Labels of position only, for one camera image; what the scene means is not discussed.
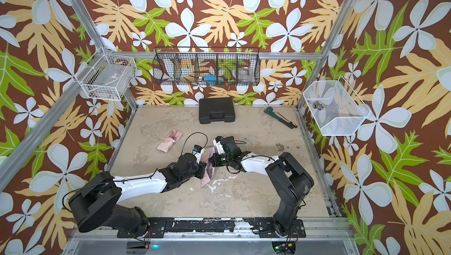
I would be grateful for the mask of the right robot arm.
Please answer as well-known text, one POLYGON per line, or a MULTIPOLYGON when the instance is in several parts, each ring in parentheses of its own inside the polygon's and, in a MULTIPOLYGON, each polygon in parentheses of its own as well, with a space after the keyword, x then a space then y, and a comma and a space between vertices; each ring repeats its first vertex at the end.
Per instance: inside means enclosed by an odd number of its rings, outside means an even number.
POLYGON ((294 228, 304 198, 314 186, 314 180, 289 152, 266 156, 242 151, 232 136, 218 136, 213 141, 216 152, 209 158, 213 167, 231 167, 238 172, 258 173, 269 177, 280 204, 272 217, 273 230, 288 236, 294 228))

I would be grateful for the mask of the pink ruler set pouch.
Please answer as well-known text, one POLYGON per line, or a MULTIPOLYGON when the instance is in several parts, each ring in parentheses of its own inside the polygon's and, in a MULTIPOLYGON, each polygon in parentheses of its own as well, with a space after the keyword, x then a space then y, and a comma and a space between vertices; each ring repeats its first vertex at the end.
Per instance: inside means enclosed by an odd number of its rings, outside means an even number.
POLYGON ((204 169, 204 175, 201 179, 200 187, 203 188, 207 186, 214 177, 215 168, 213 167, 212 163, 209 161, 211 157, 216 153, 215 147, 208 147, 205 148, 204 154, 201 157, 201 162, 206 165, 204 169))

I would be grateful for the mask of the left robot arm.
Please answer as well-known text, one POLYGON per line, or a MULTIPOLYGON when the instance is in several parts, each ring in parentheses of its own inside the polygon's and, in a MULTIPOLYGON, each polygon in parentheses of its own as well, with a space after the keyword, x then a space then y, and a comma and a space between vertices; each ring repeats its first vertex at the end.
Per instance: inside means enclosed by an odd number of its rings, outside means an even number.
POLYGON ((153 173, 132 177, 114 177, 102 172, 68 199, 78 230, 82 233, 99 227, 118 231, 119 237, 142 237, 149 233, 150 222, 139 207, 127 208, 119 202, 147 194, 165 193, 179 188, 190 178, 202 179, 206 164, 204 151, 186 153, 177 162, 153 173))

